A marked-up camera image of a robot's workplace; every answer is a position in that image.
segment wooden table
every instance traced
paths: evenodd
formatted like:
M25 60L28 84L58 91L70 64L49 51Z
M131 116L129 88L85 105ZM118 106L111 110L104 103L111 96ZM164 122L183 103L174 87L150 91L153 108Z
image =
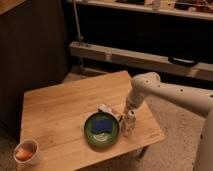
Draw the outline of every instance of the wooden table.
M102 103L122 112L130 88L130 76L122 71L26 92L21 140L36 139L43 160L18 170L76 170L163 140L162 130L144 103L136 111L136 128L130 138L120 135L102 152L88 146L83 133L86 118Z

